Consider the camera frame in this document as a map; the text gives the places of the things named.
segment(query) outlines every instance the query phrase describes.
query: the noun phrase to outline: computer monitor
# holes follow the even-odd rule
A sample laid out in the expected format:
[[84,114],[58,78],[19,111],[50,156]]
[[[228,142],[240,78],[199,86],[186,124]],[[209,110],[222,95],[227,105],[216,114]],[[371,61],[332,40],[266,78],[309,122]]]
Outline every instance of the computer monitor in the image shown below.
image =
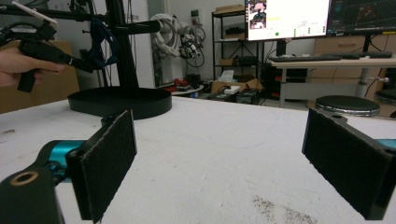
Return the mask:
[[330,2],[331,0],[247,0],[247,40],[325,36]]
[[332,1],[327,35],[396,34],[394,0]]

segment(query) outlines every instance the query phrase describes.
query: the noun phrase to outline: black circular base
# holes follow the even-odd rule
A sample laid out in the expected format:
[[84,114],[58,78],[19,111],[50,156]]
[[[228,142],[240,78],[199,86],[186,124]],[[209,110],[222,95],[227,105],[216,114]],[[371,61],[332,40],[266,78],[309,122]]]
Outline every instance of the black circular base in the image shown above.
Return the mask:
[[134,119],[149,119],[172,108],[169,91],[124,87],[103,87],[78,91],[67,97],[70,109],[99,117],[132,110]]

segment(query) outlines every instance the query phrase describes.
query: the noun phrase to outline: desk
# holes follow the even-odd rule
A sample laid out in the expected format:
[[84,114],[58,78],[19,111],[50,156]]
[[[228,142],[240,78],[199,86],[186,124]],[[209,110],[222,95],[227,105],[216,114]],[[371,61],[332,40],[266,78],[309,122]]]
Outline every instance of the desk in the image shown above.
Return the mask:
[[[88,139],[100,119],[66,101],[0,115],[0,179],[51,140]],[[310,164],[306,119],[300,110],[173,97],[169,112],[134,122],[137,155],[103,223],[394,223],[395,195],[383,221],[365,222]],[[396,138],[394,121],[348,119],[373,138]],[[67,224],[91,223],[80,220],[71,184],[56,191]]]
[[[396,67],[396,58],[271,63],[271,65],[282,69],[279,106],[283,107],[285,99],[315,100],[324,95],[355,95],[364,97],[369,69]],[[287,69],[293,68],[361,68],[361,80],[357,84],[288,83],[286,81],[286,72]]]

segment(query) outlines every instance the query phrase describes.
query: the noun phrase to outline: human hand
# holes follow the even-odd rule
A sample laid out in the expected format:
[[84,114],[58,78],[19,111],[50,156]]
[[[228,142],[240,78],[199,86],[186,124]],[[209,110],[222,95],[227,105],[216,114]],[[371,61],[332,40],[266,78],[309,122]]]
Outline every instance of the human hand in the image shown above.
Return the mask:
[[35,68],[39,69],[35,72],[35,83],[41,83],[44,77],[43,71],[58,74],[64,70],[65,66],[25,56],[16,48],[1,50],[0,87],[17,84],[21,78],[21,73]]

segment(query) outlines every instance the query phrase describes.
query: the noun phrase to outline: keyboard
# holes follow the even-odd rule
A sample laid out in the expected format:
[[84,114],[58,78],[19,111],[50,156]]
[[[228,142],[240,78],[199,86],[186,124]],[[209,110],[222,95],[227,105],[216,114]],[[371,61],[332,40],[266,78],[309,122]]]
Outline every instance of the keyboard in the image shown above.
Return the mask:
[[320,56],[334,56],[334,57],[341,57],[341,59],[348,59],[348,60],[358,60],[360,58],[364,58],[369,56],[370,58],[391,58],[392,52],[391,51],[367,51],[367,52],[332,52],[332,53],[324,53]]
[[367,51],[361,52],[361,57],[369,56],[370,58],[391,58],[392,52],[391,51]]
[[348,60],[358,60],[361,58],[361,55],[358,52],[332,52],[321,54],[321,56],[334,56]]
[[335,56],[293,56],[293,57],[278,57],[270,56],[269,60],[275,63],[297,63],[297,62],[316,62],[316,61],[339,61],[341,57]]

